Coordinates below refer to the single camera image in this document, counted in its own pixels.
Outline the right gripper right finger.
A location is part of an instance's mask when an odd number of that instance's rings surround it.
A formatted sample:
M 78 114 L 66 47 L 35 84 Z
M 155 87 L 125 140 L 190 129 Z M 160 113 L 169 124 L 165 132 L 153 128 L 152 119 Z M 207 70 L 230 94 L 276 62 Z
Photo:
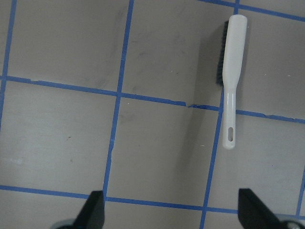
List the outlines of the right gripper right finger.
M 244 229 L 287 229 L 278 217 L 249 188 L 238 191 L 238 220 Z

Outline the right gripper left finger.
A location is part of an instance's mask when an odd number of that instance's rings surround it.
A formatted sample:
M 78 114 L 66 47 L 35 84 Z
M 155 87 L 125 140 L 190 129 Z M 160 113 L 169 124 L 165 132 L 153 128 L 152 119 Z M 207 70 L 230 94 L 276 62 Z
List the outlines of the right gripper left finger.
M 105 222 L 103 191 L 93 191 L 75 219 L 73 229 L 102 229 Z

